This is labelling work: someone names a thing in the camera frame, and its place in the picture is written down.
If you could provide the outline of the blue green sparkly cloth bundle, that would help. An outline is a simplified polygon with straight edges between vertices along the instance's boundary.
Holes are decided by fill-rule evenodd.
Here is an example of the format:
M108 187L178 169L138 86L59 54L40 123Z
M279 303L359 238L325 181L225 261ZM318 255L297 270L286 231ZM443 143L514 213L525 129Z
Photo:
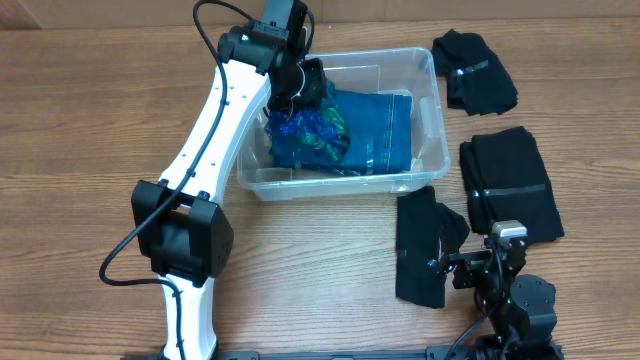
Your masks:
M274 155L298 161L311 158L338 163L351 144L349 125L334 98L324 98L319 107L293 113L272 111L265 130Z

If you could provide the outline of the blue denim jeans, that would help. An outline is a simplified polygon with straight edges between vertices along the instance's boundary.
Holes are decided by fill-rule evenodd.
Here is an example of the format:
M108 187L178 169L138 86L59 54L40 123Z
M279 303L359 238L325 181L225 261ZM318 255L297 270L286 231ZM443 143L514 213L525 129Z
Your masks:
M272 153L281 168L305 169L342 176L396 174L411 169L412 98L393 94L334 91L350 129L351 144L342 161L334 164L303 158L301 161Z

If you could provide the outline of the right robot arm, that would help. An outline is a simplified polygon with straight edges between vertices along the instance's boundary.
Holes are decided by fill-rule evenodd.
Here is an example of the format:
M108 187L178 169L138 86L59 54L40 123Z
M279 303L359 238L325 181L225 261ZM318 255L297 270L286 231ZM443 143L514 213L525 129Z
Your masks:
M484 249L469 253L446 250L438 271L453 275L456 289L472 288L482 317L449 346L429 346L427 359L562 359L552 340L557 324L556 288L520 271L526 264L527 229L520 222L490 225Z

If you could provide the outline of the large black cloth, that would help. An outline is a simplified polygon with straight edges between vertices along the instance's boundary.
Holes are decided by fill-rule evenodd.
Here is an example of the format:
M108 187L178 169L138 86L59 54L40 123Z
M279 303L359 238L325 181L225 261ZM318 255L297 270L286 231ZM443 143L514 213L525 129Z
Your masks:
M459 164L475 233L517 220L527 229L528 245L565 235L536 140L524 127L473 136L460 144Z

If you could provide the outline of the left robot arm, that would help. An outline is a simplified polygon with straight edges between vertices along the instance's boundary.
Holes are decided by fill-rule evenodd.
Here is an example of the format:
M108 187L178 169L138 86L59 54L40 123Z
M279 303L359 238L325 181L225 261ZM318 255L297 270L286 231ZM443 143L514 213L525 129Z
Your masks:
M213 290L233 246L223 213L225 188L240 147L261 113L320 105L326 92L318 59L306 57L313 39L302 1L269 1L218 42L194 25L215 61L204 107L179 154L155 182L132 193L130 238L150 261L164 291L167 340L161 359L213 359Z

